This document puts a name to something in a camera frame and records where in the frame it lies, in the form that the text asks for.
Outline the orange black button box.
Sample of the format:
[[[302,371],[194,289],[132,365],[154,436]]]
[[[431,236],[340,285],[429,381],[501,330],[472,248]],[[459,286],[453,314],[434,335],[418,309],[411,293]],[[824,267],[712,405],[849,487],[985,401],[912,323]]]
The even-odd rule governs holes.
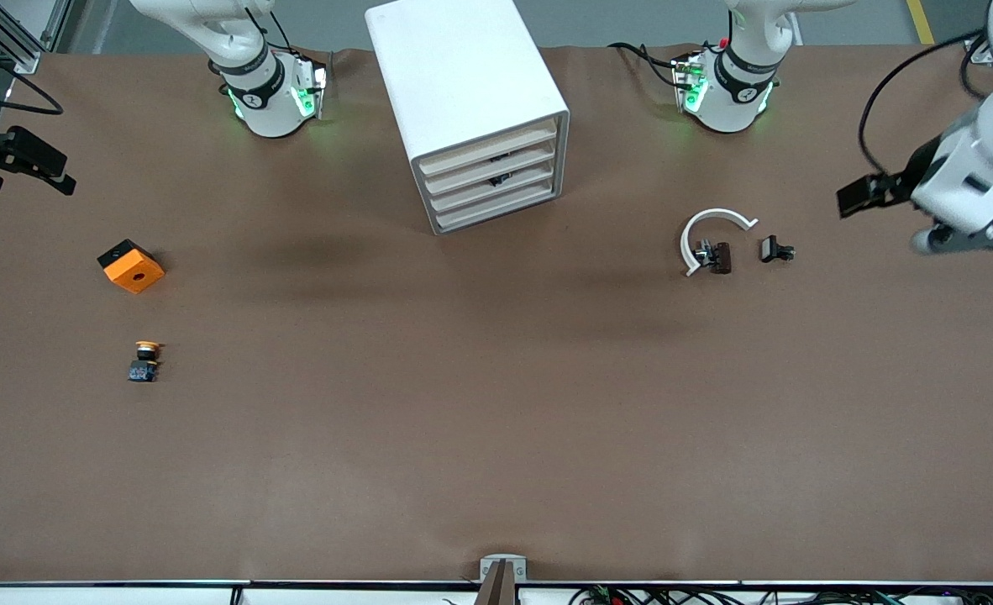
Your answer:
[[[101,253],[97,263],[112,284],[132,294],[146,291],[166,275],[162,264],[131,239]]]

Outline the white drawer cabinet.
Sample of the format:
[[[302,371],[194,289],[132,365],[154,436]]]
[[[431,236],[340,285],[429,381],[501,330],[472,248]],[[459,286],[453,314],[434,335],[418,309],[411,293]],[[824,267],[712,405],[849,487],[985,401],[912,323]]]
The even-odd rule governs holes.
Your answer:
[[[513,0],[392,0],[365,22],[432,230],[419,158],[551,118],[561,195],[570,109]]]

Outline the white curved plastic part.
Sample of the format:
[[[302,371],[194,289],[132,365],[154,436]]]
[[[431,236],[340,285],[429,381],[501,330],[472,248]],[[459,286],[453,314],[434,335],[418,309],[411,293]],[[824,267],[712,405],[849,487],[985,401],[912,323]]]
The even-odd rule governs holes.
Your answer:
[[[693,227],[701,221],[707,221],[707,219],[723,219],[723,221],[728,221],[736,226],[739,226],[743,231],[751,230],[754,226],[758,225],[759,220],[757,218],[747,218],[741,213],[736,212],[731,209],[715,208],[715,209],[705,209],[692,215],[691,218],[687,219],[684,228],[681,230],[680,238],[678,239],[678,245],[680,246],[680,255],[682,261],[686,265],[685,276],[693,276],[695,272],[703,268],[704,265],[699,260],[699,256],[693,252],[690,245],[690,234]]]

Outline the dark brown clip part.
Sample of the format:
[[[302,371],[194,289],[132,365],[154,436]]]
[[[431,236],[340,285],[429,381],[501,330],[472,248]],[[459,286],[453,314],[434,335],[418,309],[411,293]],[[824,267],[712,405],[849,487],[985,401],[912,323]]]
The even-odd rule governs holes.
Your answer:
[[[728,275],[732,272],[732,256],[730,245],[727,242],[712,244],[711,241],[703,239],[697,248],[692,250],[693,256],[700,269],[718,273],[718,275]]]

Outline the large table cover sheet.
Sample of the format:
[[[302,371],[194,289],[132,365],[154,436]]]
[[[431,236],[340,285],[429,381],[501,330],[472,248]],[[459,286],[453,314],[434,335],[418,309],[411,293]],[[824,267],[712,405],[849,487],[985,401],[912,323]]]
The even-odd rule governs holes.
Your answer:
[[[715,135],[623,51],[546,49],[563,195],[448,236],[369,51],[284,140],[197,55],[46,58],[64,114],[1,120],[77,188],[0,194],[0,581],[993,581],[993,251],[836,214],[908,54],[792,51]],[[732,272],[688,278],[715,208],[758,225],[697,223]],[[139,294],[97,263],[123,239]]]

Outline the yellow push button switch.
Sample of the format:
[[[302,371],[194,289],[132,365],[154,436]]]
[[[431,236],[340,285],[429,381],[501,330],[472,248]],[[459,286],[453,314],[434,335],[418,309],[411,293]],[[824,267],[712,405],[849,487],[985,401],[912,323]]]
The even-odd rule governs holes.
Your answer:
[[[161,342],[140,340],[135,342],[135,359],[128,370],[128,380],[137,383],[152,383],[158,379],[161,366]]]

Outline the white table edge rail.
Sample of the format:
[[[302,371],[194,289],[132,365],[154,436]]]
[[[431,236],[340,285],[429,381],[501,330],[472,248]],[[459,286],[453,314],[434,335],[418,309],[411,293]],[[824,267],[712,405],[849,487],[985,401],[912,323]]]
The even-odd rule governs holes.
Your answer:
[[[0,605],[473,605],[480,581],[0,581]],[[527,581],[521,605],[993,605],[993,581]]]

